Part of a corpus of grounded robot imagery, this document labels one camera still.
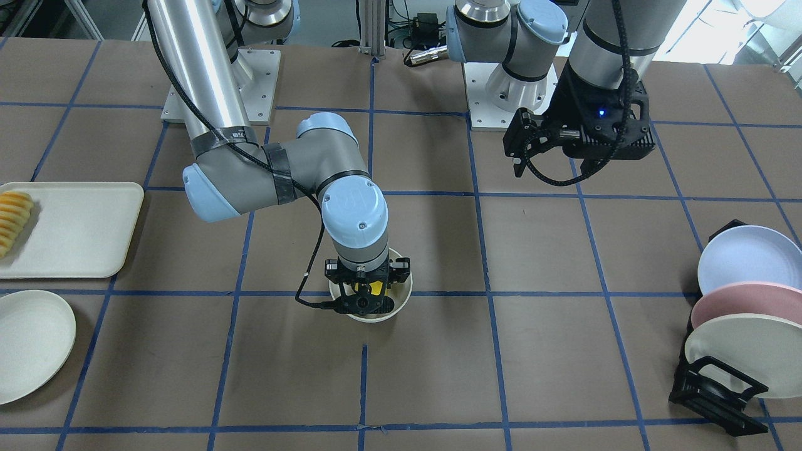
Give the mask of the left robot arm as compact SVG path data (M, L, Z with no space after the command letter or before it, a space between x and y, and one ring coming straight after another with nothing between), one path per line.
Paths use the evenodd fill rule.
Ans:
M553 186L583 182L612 160L654 149L642 78L684 1L590 1L542 114L514 98L546 80L569 37L565 2L456 1L447 13L447 51L461 63L495 63L496 103L513 117L503 149L513 171Z

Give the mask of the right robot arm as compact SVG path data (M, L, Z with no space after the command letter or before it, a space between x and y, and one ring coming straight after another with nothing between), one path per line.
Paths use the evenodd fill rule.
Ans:
M184 112L194 156L182 172L195 214L220 222L306 197L337 252L332 300L302 305L371 323L390 319L412 290L412 264L388 244L389 208L352 129L335 112L301 121L294 140L261 145L244 105L256 71L246 44L283 38L293 1L144 1L148 33Z

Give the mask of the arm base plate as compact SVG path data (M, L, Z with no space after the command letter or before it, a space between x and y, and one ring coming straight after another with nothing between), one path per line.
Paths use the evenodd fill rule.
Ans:
M175 75L161 118L186 123L192 136L218 128L269 125L280 51L240 49L230 63L223 46L183 48L165 57Z
M554 65L534 82L512 77L501 64L464 63L463 69L472 128L479 131L506 131L518 108L543 114L558 84Z

